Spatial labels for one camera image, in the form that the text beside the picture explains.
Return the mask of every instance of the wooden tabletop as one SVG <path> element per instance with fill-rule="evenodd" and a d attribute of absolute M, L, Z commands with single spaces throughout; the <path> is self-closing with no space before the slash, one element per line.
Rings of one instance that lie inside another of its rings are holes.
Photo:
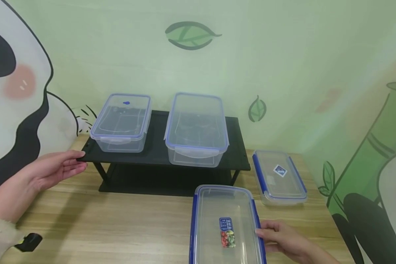
<path fill-rule="evenodd" d="M 80 136 L 73 149 L 80 150 L 87 138 Z M 247 153 L 251 158 L 252 151 Z M 292 158 L 308 190 L 304 205 L 264 206 L 252 171 L 241 172 L 235 186 L 253 193 L 260 219 L 282 219 L 340 263 L 354 263 L 303 159 Z M 102 193 L 101 182 L 90 164 L 86 172 L 40 194 L 18 228 L 41 234 L 43 241 L 32 253 L 8 250 L 0 263 L 188 263 L 192 197 Z M 270 253 L 267 263 L 293 262 Z"/>

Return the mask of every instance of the label sticker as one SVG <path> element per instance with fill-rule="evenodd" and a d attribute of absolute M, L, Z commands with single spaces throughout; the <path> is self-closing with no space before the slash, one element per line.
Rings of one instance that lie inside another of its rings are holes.
<path fill-rule="evenodd" d="M 277 173 L 278 175 L 284 177 L 287 173 L 287 170 L 284 169 L 284 167 L 277 165 L 274 169 L 274 172 Z"/>
<path fill-rule="evenodd" d="M 220 231 L 222 236 L 222 245 L 224 248 L 234 248 L 235 233 L 233 232 L 232 219 L 230 217 L 222 217 L 219 219 Z"/>

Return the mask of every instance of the container lid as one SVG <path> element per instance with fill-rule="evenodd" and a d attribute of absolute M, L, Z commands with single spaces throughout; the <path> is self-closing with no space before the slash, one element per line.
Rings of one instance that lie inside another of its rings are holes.
<path fill-rule="evenodd" d="M 148 130 L 150 103 L 148 95 L 110 95 L 92 127 L 91 137 L 142 139 Z"/>
<path fill-rule="evenodd" d="M 247 189 L 201 185 L 192 206 L 189 264 L 266 264 L 256 206 Z"/>
<path fill-rule="evenodd" d="M 224 153 L 229 146 L 226 117 L 220 97 L 178 92 L 167 121 L 166 145 L 192 154 L 204 150 L 209 157 Z"/>
<path fill-rule="evenodd" d="M 266 198 L 295 199 L 296 203 L 306 200 L 307 189 L 289 155 L 283 152 L 256 150 L 253 161 Z"/>

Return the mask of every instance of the black shelf rack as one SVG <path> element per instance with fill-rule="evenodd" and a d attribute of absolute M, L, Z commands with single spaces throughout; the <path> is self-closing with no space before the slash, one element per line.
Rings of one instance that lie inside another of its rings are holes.
<path fill-rule="evenodd" d="M 103 178 L 99 191 L 191 197 L 201 184 L 233 186 L 240 171 L 251 170 L 236 117 L 226 117 L 230 144 L 216 168 L 178 166 L 169 162 L 164 141 L 167 118 L 167 111 L 152 111 L 141 153 L 103 152 L 95 140 L 88 139 L 82 149 L 86 154 L 79 161 L 95 165 Z M 101 163 L 110 164 L 107 172 Z"/>

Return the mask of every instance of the panda cheek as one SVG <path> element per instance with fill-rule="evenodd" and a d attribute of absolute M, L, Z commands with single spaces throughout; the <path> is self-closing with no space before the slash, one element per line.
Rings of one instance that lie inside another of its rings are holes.
<path fill-rule="evenodd" d="M 3 87 L 3 94 L 11 100 L 24 100 L 33 96 L 35 89 L 34 72 L 29 66 L 21 64 L 7 78 Z"/>

